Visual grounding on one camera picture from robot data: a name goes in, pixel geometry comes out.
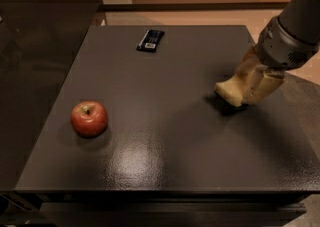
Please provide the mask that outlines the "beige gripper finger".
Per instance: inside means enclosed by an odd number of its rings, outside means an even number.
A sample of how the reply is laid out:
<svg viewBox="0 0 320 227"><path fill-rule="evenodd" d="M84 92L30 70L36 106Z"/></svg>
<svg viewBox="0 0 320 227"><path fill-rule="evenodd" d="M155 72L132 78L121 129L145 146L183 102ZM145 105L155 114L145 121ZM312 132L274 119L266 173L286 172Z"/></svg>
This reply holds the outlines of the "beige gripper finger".
<svg viewBox="0 0 320 227"><path fill-rule="evenodd" d="M277 90L283 83L285 71L269 67L256 67L247 78L247 88L242 103L257 104Z"/></svg>
<svg viewBox="0 0 320 227"><path fill-rule="evenodd" d="M235 75L240 78L245 78L249 74L256 74L259 65L260 60L256 55L255 47L251 46L236 68Z"/></svg>

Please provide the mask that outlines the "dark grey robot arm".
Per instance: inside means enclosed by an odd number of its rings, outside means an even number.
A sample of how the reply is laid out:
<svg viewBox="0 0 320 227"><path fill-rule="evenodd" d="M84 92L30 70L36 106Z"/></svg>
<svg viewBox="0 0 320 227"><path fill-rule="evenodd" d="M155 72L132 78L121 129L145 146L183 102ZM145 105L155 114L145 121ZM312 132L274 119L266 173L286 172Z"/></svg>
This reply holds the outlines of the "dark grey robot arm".
<svg viewBox="0 0 320 227"><path fill-rule="evenodd" d="M287 70L302 67L319 50L320 0L291 0L261 31L258 42L243 57L235 75L246 82L236 96L238 106L268 96Z"/></svg>

